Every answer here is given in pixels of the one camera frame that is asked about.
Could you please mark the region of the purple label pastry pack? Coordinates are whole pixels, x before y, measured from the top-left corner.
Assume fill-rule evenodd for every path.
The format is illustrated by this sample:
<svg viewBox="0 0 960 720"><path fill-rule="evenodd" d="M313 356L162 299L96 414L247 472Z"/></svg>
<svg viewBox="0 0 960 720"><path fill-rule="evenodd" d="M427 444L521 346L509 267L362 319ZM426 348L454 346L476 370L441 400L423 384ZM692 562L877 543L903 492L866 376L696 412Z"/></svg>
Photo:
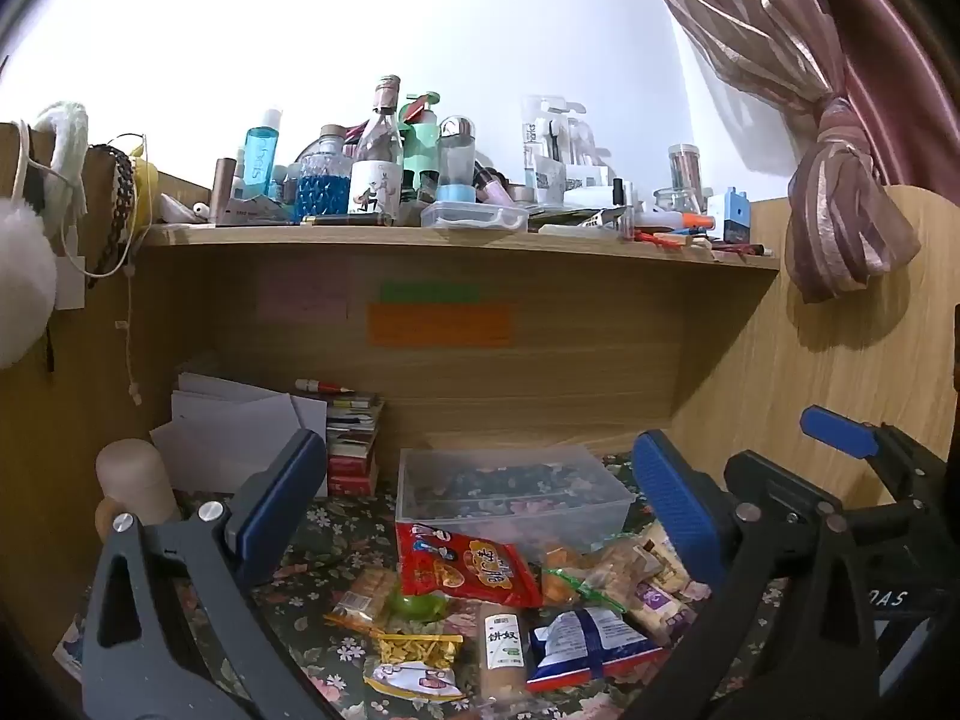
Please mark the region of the purple label pastry pack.
<svg viewBox="0 0 960 720"><path fill-rule="evenodd" d="M682 596L688 578L646 548L640 536L620 536L589 561L587 593L638 624L661 645L677 642L697 621Z"/></svg>

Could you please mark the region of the beige barcode cake pack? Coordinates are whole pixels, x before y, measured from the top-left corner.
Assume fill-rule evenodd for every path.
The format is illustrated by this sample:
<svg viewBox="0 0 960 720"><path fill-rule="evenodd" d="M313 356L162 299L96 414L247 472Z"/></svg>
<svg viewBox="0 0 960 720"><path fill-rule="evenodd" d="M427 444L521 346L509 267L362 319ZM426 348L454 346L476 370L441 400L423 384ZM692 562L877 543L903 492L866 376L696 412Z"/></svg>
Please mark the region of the beige barcode cake pack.
<svg viewBox="0 0 960 720"><path fill-rule="evenodd" d="M656 559L659 569L652 580L669 593L682 593L690 583L690 574L680 561L679 553L659 520L649 523L640 533L641 548Z"/></svg>

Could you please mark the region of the blue white snack bag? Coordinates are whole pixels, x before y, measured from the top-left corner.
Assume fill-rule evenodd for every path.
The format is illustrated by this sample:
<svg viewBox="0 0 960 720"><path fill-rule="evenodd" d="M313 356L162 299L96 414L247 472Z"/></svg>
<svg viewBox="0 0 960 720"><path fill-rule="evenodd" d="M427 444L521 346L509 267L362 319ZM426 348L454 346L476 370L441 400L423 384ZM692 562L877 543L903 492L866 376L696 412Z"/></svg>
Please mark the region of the blue white snack bag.
<svg viewBox="0 0 960 720"><path fill-rule="evenodd" d="M574 608L529 634L527 687L532 692L574 688L623 676L662 652L607 608Z"/></svg>

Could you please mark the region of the orange biscuit clear pack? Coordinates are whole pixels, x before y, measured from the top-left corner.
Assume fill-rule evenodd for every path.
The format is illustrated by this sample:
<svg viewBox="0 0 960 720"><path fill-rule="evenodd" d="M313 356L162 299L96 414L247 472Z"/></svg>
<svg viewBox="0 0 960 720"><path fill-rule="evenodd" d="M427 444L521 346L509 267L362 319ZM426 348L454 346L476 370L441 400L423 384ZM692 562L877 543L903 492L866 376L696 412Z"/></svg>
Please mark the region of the orange biscuit clear pack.
<svg viewBox="0 0 960 720"><path fill-rule="evenodd" d="M545 606L567 608L581 598L579 587L596 564L594 553L569 546L550 546L540 559L540 592Z"/></svg>

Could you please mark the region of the red snack bag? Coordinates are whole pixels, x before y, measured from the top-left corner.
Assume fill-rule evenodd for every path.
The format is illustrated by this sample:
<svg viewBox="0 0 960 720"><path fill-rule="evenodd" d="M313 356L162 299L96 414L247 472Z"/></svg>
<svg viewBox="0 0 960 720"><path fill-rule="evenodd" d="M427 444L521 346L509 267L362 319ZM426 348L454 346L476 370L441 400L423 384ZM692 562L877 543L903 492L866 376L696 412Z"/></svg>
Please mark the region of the red snack bag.
<svg viewBox="0 0 960 720"><path fill-rule="evenodd" d="M405 595L442 593L508 608L542 605L540 583L512 544L400 522L395 525Z"/></svg>

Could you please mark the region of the beige wooden mug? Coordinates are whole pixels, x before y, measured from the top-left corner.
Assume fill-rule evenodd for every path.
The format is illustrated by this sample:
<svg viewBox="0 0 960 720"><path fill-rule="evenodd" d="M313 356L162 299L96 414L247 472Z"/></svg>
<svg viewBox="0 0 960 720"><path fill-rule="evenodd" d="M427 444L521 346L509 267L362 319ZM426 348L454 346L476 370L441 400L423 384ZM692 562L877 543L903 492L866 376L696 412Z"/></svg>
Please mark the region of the beige wooden mug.
<svg viewBox="0 0 960 720"><path fill-rule="evenodd" d="M178 501L155 445L142 439L107 444L96 457L103 499L94 511L94 528L106 539L117 515L132 514L143 525L178 522Z"/></svg>

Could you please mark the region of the yellow noodle snack bag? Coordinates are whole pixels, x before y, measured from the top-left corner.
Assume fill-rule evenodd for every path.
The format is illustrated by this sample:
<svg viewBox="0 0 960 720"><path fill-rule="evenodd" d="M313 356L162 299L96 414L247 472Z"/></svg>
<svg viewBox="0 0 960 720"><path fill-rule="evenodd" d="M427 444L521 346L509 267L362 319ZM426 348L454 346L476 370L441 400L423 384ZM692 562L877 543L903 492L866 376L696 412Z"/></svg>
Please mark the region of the yellow noodle snack bag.
<svg viewBox="0 0 960 720"><path fill-rule="evenodd" d="M364 663L363 681L382 695L446 704L464 697L455 681L455 662L464 637L459 634L373 635L373 651Z"/></svg>

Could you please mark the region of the clear plastic storage bin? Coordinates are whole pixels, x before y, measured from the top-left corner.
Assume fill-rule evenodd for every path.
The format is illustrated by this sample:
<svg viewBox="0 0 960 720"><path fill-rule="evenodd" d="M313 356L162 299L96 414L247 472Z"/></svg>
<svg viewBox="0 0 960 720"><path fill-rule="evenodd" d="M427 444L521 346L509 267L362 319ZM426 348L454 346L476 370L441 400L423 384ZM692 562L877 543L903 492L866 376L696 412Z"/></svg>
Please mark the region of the clear plastic storage bin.
<svg viewBox="0 0 960 720"><path fill-rule="evenodd" d="M395 518L512 544L535 561L551 546L594 550L623 530L635 500L582 445L405 450Z"/></svg>

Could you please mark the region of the red white marker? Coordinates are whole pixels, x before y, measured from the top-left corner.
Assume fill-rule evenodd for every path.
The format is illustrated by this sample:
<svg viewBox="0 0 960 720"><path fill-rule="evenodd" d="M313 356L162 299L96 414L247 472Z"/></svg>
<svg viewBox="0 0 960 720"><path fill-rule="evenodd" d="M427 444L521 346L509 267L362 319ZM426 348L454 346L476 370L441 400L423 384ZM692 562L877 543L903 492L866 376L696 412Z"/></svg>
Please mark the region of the red white marker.
<svg viewBox="0 0 960 720"><path fill-rule="evenodd" d="M340 395L353 393L353 388L343 387L343 385L337 385L336 383L322 382L322 380L317 379L296 379L295 388L298 392L304 392L305 394Z"/></svg>

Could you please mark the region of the orange capped marker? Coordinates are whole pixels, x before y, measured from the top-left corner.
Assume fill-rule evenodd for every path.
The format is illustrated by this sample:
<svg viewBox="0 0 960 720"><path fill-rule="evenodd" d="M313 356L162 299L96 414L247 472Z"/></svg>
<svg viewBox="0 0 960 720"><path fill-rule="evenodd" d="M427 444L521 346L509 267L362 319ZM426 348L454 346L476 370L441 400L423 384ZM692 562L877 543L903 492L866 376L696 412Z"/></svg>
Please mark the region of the orange capped marker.
<svg viewBox="0 0 960 720"><path fill-rule="evenodd" d="M640 211L633 224L643 231L709 231L715 227L715 218L683 211Z"/></svg>

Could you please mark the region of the pink sticky note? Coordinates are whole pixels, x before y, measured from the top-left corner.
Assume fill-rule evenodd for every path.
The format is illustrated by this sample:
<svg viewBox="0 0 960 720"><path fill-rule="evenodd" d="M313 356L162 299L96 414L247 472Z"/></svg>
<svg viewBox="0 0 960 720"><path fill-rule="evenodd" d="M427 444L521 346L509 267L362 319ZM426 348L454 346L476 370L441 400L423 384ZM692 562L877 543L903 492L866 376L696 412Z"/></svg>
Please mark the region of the pink sticky note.
<svg viewBox="0 0 960 720"><path fill-rule="evenodd" d="M257 317L272 323L335 323L348 319L340 281L309 271L262 271L256 281Z"/></svg>

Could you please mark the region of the white fluffy pompom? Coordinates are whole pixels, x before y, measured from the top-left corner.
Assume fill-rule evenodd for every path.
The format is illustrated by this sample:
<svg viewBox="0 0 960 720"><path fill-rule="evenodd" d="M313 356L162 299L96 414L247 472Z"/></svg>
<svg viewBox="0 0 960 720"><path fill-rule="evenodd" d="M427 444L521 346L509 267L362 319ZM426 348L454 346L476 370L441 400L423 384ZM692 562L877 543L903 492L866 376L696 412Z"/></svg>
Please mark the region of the white fluffy pompom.
<svg viewBox="0 0 960 720"><path fill-rule="evenodd" d="M2 200L0 366L16 364L44 335L57 296L57 266L31 206Z"/></svg>

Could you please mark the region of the orange sticky note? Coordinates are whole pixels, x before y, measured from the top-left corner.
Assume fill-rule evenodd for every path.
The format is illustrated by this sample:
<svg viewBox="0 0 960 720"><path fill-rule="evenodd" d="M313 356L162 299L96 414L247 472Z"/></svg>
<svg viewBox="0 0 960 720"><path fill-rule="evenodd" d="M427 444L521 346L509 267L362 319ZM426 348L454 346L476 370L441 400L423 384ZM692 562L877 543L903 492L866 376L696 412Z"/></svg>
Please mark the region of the orange sticky note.
<svg viewBox="0 0 960 720"><path fill-rule="evenodd" d="M496 302L376 302L368 305L366 328L368 343L381 348L508 348L514 310Z"/></svg>

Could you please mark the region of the light blue tumbler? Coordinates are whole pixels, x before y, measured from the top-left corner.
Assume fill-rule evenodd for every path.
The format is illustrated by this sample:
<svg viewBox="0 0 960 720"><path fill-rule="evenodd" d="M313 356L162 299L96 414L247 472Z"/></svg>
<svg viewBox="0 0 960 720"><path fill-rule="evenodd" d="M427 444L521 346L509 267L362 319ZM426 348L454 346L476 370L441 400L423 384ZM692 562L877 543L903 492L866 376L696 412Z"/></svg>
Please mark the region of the light blue tumbler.
<svg viewBox="0 0 960 720"><path fill-rule="evenodd" d="M438 202L473 202L473 166L475 166L475 128L460 115L449 115L439 124Z"/></svg>

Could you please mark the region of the white illustrated bottle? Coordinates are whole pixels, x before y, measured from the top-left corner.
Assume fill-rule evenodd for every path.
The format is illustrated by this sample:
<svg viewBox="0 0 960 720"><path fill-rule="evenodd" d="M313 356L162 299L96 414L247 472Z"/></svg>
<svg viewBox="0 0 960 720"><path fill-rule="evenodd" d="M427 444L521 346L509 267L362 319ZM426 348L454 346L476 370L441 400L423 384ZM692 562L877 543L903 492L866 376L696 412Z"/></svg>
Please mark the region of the white illustrated bottle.
<svg viewBox="0 0 960 720"><path fill-rule="evenodd" d="M395 223L402 188L402 140L398 133L397 108L400 78L382 76L376 86L373 115L359 138L352 165L348 213L376 213Z"/></svg>

